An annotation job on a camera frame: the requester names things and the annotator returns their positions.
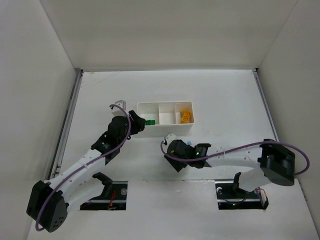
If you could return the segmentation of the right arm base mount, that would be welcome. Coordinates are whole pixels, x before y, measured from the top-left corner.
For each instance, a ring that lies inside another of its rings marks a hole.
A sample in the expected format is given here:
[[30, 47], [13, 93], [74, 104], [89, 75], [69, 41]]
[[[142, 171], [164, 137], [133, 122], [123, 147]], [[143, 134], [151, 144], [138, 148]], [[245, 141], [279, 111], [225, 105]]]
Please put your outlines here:
[[258, 187], [253, 191], [239, 188], [240, 172], [234, 179], [215, 182], [217, 206], [219, 210], [266, 210], [269, 199], [264, 189]]

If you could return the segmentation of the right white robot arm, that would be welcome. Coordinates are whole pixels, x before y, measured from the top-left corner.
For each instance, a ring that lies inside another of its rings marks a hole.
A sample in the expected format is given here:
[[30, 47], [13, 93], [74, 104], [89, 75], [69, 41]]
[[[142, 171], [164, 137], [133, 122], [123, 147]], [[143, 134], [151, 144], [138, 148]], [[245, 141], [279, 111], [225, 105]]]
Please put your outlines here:
[[175, 135], [168, 135], [161, 143], [164, 158], [179, 172], [186, 166], [197, 169], [235, 166], [249, 168], [234, 176], [237, 189], [253, 190], [275, 184], [291, 187], [295, 183], [295, 154], [287, 145], [271, 139], [232, 149], [212, 149], [209, 143], [188, 145]]

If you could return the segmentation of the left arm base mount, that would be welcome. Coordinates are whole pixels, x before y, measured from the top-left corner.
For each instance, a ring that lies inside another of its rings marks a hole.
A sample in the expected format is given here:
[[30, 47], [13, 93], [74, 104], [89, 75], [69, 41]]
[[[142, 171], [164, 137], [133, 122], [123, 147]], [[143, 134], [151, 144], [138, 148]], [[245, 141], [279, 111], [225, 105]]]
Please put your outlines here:
[[98, 172], [93, 178], [103, 185], [102, 192], [80, 206], [81, 211], [124, 211], [127, 207], [128, 182], [113, 181]]

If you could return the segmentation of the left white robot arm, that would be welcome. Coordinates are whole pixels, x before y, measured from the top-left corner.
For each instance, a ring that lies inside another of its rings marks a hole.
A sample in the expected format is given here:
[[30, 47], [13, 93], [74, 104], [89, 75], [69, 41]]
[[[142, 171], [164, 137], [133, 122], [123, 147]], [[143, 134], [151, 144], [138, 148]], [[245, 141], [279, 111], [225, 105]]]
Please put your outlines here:
[[35, 229], [56, 231], [72, 211], [103, 192], [110, 193], [113, 181], [101, 170], [119, 153], [132, 135], [142, 132], [145, 119], [134, 110], [112, 118], [107, 131], [74, 165], [48, 181], [38, 181], [31, 190], [26, 213], [35, 220]]

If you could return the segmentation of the yellow lego piece with flower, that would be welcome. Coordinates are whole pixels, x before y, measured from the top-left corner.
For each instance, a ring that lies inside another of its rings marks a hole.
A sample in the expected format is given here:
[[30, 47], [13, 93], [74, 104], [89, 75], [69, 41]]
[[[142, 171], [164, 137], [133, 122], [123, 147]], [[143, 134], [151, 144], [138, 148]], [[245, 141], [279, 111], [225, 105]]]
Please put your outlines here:
[[181, 116], [180, 123], [187, 124], [192, 116], [192, 113], [188, 110], [183, 110], [180, 112], [180, 116]]

